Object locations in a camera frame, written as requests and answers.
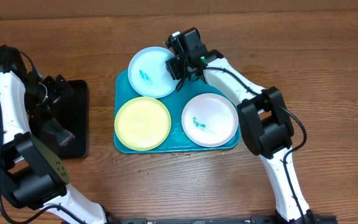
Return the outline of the light blue plate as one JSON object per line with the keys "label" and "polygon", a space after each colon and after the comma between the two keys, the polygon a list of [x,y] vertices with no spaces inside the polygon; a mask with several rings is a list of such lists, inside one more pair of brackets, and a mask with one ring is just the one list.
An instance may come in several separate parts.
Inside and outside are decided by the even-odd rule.
{"label": "light blue plate", "polygon": [[162,98],[175,91],[174,80],[166,68],[166,61],[174,54],[163,47],[147,47],[137,52],[128,67],[128,79],[142,96]]}

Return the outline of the yellow plate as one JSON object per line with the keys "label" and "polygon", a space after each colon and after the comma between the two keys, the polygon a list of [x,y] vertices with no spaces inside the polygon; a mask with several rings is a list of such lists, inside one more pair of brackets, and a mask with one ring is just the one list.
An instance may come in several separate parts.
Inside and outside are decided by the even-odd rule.
{"label": "yellow plate", "polygon": [[159,100],[141,96],[124,103],[114,120],[118,140],[135,151],[149,151],[168,137],[172,119]]}

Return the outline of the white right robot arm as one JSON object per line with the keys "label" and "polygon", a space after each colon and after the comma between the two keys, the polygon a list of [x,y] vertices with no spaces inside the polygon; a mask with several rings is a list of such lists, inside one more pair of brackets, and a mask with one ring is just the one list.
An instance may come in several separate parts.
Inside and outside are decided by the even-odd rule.
{"label": "white right robot arm", "polygon": [[197,28],[175,32],[165,42],[175,56],[166,62],[174,80],[197,77],[218,89],[237,108],[241,136],[253,155],[259,156],[273,188],[276,223],[314,223],[293,165],[293,122],[299,119],[287,110],[276,87],[265,89],[233,68],[222,53],[208,50]]}

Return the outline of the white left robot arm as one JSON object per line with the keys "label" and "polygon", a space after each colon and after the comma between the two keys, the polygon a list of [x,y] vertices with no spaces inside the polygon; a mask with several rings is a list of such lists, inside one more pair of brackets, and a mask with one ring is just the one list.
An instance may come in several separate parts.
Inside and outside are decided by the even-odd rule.
{"label": "white left robot arm", "polygon": [[43,77],[30,58],[0,46],[0,212],[30,208],[64,223],[114,223],[113,215],[70,183],[65,159],[88,154],[88,86],[84,80]]}

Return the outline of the black plastic tray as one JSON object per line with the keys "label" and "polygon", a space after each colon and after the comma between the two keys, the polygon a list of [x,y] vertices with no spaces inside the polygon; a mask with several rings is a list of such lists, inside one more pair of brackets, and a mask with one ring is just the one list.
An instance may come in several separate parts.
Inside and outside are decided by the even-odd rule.
{"label": "black plastic tray", "polygon": [[[88,155],[89,130],[89,96],[88,86],[84,80],[69,80],[74,89],[73,98],[65,104],[65,108],[53,115],[36,113],[29,115],[29,127],[32,134],[44,143],[61,159],[83,158]],[[54,135],[43,129],[46,121],[55,118],[75,137],[65,146],[60,146]]]}

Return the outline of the teal plastic tray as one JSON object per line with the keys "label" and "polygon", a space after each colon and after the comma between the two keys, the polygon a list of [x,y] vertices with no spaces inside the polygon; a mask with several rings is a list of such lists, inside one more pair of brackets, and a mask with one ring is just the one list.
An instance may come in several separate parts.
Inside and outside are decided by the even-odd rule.
{"label": "teal plastic tray", "polygon": [[[156,148],[148,150],[148,153],[180,152],[186,154],[193,151],[229,150],[237,146],[241,139],[240,131],[236,131],[235,135],[227,143],[218,147],[203,147],[197,145],[185,134],[181,123],[183,109],[192,98],[203,93],[222,95],[215,87],[198,80],[195,82],[186,82],[179,92],[174,91],[160,99],[169,110],[172,121],[171,129],[166,140]],[[133,87],[131,87],[127,70],[122,71],[116,78],[114,113],[117,114],[119,109],[127,101],[139,96]]]}

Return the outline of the pink plate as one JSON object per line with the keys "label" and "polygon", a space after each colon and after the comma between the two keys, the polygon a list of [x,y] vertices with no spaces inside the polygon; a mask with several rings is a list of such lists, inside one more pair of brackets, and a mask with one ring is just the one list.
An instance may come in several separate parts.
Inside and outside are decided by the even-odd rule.
{"label": "pink plate", "polygon": [[195,144],[219,147],[232,139],[239,122],[237,111],[227,98],[214,93],[203,93],[185,105],[181,124],[185,134]]}

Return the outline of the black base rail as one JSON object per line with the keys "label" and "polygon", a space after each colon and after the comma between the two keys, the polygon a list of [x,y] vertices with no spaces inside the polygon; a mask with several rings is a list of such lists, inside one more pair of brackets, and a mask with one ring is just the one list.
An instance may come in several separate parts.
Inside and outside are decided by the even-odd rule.
{"label": "black base rail", "polygon": [[[147,220],[146,218],[122,218],[115,219],[114,224],[276,224],[285,223],[279,221],[275,215],[270,216],[252,216],[250,218],[213,218],[213,219],[171,219],[171,220]],[[317,224],[338,224],[335,216],[322,217],[320,215],[312,215],[306,223]]]}

